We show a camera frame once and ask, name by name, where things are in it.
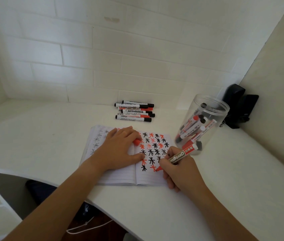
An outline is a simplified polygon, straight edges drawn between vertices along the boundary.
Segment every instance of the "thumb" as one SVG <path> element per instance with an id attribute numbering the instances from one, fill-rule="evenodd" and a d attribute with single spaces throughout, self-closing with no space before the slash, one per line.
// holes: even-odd
<path id="1" fill-rule="evenodd" d="M 159 161 L 160 166 L 162 167 L 163 170 L 165 170 L 169 176 L 172 176 L 174 171 L 176 170 L 176 166 L 173 165 L 171 162 L 169 162 L 168 159 L 162 158 Z"/>
<path id="2" fill-rule="evenodd" d="M 131 160 L 132 164 L 138 163 L 142 159 L 144 159 L 143 153 L 139 153 L 139 154 L 135 154 L 135 155 L 130 156 L 130 160 Z"/>

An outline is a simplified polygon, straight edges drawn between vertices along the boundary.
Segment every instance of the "person's left hand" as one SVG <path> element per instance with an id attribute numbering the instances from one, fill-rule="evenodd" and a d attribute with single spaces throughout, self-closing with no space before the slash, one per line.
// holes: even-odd
<path id="1" fill-rule="evenodd" d="M 144 159 L 142 153 L 128 155 L 128 148 L 136 138 L 142 140 L 132 126 L 119 131 L 115 128 L 108 133 L 104 143 L 85 162 L 91 162 L 101 172 L 135 164 Z"/>

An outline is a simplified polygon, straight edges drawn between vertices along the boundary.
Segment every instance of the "white brick wall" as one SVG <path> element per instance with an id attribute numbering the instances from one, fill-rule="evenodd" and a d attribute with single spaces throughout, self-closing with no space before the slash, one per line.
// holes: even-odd
<path id="1" fill-rule="evenodd" d="M 0 0 L 11 98 L 188 108 L 240 83 L 284 0 Z"/>

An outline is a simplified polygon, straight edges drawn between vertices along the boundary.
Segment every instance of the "white cable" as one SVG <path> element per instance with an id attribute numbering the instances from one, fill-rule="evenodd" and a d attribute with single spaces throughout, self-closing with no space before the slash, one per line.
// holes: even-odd
<path id="1" fill-rule="evenodd" d="M 79 233 L 82 233 L 82 232 L 85 232 L 85 231 L 88 231 L 88 230 L 92 230 L 92 229 L 95 229 L 95 228 L 98 228 L 98 227 L 102 227 L 102 226 L 110 223 L 111 221 L 113 221 L 113 220 L 110 220 L 110 221 L 108 221 L 108 222 L 106 222 L 106 223 L 104 223 L 102 225 L 99 225 L 99 226 L 96 226 L 96 227 L 91 227 L 89 229 L 85 229 L 85 230 L 82 230 L 82 231 L 79 231 L 79 232 L 76 232 L 76 233 L 69 232 L 70 230 L 73 230 L 73 229 L 76 229 L 76 228 L 83 227 L 83 226 L 87 225 L 87 223 L 89 223 L 92 219 L 93 219 L 93 217 L 88 222 L 86 222 L 85 224 L 83 224 L 81 226 L 78 226 L 78 227 L 74 227 L 74 228 L 68 229 L 68 230 L 66 230 L 66 232 L 69 233 L 69 234 L 79 234 Z"/>

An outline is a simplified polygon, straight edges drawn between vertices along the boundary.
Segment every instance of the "person's left forearm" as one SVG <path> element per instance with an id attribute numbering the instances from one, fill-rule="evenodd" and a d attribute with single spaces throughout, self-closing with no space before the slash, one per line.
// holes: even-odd
<path id="1" fill-rule="evenodd" d="M 4 241 L 60 240 L 102 171 L 91 159 L 83 162 L 39 207 L 20 223 Z"/>

